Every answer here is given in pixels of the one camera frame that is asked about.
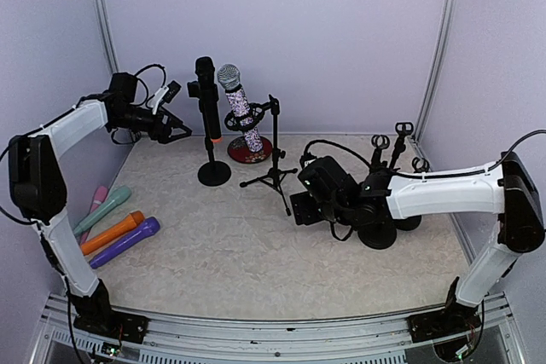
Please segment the teal toy microphone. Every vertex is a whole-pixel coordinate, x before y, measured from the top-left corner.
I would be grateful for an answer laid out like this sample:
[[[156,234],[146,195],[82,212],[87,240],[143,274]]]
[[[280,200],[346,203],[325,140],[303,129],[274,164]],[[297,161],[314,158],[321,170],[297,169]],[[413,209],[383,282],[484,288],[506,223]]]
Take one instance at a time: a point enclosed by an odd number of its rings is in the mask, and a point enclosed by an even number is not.
[[[113,211],[116,207],[125,203],[130,198],[131,194],[131,189],[126,186],[115,188],[112,191],[108,190],[106,200],[95,210],[92,215],[87,218],[87,221],[89,222],[89,230],[95,224],[101,221],[109,212]],[[75,236],[80,236],[83,227],[83,220],[84,219],[82,219],[73,229],[73,233]]]

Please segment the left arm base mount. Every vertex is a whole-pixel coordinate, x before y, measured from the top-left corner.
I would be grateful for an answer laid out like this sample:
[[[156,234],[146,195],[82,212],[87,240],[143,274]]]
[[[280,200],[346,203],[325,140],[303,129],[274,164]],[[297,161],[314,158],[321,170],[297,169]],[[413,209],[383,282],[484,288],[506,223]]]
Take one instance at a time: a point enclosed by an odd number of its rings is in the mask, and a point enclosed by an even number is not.
[[[73,324],[79,330],[134,344],[142,344],[148,330],[146,316],[116,310],[106,315],[78,314]]]

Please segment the black round-base mic stand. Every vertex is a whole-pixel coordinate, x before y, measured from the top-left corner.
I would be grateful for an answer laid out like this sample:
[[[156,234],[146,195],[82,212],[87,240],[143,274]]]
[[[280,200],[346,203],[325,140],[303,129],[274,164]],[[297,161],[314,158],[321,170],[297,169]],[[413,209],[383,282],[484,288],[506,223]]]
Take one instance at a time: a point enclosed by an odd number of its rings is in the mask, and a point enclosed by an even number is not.
[[[206,99],[203,97],[200,91],[198,81],[192,81],[187,83],[189,96],[191,98],[197,98],[199,100],[199,110],[203,118],[203,125],[205,131],[204,144],[208,156],[208,161],[203,164],[198,170],[198,180],[201,184],[208,187],[217,187],[226,183],[231,177],[230,167],[214,157],[213,141],[210,136],[210,130],[206,117]]]

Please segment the black stand for orange mic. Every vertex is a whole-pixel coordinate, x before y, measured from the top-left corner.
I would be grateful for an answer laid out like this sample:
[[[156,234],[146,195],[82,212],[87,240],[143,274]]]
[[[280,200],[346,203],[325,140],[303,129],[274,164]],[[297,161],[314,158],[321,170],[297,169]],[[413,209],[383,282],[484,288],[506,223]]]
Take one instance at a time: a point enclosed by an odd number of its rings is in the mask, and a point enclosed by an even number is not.
[[[371,172],[376,172],[386,168],[387,162],[382,159],[382,153],[389,148],[390,139],[386,135],[373,135],[370,141],[374,151],[370,161],[369,170]]]

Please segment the pink toy microphone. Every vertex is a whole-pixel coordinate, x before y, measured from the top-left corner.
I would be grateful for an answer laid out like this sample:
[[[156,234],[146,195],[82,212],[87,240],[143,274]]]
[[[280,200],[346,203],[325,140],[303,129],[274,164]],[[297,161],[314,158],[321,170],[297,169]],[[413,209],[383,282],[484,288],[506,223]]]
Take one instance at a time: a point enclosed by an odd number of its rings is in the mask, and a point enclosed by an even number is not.
[[[82,221],[82,232],[80,233],[78,242],[79,244],[83,244],[89,235],[89,222],[87,221],[87,218],[92,215],[95,210],[106,200],[108,195],[108,188],[104,186],[100,186],[96,189],[93,197],[93,201],[90,206],[90,212],[88,216]]]

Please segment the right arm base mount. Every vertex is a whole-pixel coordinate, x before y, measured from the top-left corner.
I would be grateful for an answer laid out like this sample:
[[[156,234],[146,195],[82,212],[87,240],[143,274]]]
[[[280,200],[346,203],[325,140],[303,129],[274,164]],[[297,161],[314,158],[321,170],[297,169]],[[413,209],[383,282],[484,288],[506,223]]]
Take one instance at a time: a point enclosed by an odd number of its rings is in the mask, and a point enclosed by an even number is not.
[[[407,322],[413,343],[444,338],[481,326],[477,309],[434,310],[411,315]]]

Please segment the black microphone orange tip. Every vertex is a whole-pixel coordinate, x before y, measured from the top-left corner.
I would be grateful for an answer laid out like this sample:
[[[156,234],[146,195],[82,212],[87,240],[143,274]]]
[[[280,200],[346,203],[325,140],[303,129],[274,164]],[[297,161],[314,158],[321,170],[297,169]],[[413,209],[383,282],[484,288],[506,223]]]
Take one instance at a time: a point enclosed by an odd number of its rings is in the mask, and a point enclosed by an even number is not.
[[[213,143],[221,142],[222,131],[218,114],[218,87],[215,84],[215,67],[212,58],[203,56],[195,62],[195,74],[199,85],[202,111],[206,119],[209,138]]]

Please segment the orange toy microphone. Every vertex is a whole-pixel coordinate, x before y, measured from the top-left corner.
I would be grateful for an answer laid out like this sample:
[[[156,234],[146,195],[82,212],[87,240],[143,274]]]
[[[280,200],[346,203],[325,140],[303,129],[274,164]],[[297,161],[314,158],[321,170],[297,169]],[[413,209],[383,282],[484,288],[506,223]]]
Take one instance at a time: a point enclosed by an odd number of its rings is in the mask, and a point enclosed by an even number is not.
[[[93,237],[91,240],[84,242],[80,246],[80,250],[82,251],[84,256],[87,256],[92,252],[104,247],[113,240],[118,239],[122,235],[129,233],[140,223],[142,223],[144,219],[145,217],[141,211],[134,211],[121,222],[113,225],[111,228],[108,228],[104,232]]]

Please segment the purple-head microphone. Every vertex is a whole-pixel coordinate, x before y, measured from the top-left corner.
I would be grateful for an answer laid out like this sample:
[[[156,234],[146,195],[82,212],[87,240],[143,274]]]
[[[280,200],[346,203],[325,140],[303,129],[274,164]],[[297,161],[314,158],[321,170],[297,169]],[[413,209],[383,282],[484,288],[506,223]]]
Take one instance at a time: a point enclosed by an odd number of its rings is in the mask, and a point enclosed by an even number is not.
[[[124,235],[121,239],[115,241],[106,249],[98,253],[90,260],[90,266],[98,269],[110,262],[123,252],[129,250],[137,243],[154,236],[160,230],[160,223],[156,217],[146,218],[136,228]]]

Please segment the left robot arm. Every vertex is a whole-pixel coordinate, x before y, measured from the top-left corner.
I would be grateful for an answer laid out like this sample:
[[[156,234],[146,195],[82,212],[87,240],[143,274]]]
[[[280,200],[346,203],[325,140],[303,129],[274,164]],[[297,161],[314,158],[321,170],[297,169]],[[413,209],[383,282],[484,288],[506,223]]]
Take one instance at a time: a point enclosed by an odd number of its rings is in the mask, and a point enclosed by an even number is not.
[[[60,117],[14,136],[7,150],[13,203],[34,225],[49,263],[65,281],[78,317],[103,334],[119,326],[119,314],[78,247],[67,215],[67,186],[59,160],[99,129],[142,132],[161,144],[191,135],[191,129],[165,108],[179,93],[178,82],[160,87],[142,107],[134,103],[137,83],[133,74],[115,73],[107,90],[84,96]]]

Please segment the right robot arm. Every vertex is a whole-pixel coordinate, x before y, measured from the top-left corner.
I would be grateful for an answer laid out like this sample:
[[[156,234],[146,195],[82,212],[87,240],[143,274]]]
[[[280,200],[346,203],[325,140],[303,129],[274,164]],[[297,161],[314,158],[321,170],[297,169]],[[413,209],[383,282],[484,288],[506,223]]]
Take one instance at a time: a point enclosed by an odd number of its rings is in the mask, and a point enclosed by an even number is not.
[[[425,215],[489,213],[498,230],[455,282],[454,300],[439,310],[442,332],[456,332],[517,259],[545,240],[541,201],[516,153],[464,170],[403,173],[385,167],[356,182],[331,156],[313,159],[298,175],[305,190],[290,202],[295,222],[349,227],[368,247],[392,246],[399,230],[413,230]]]

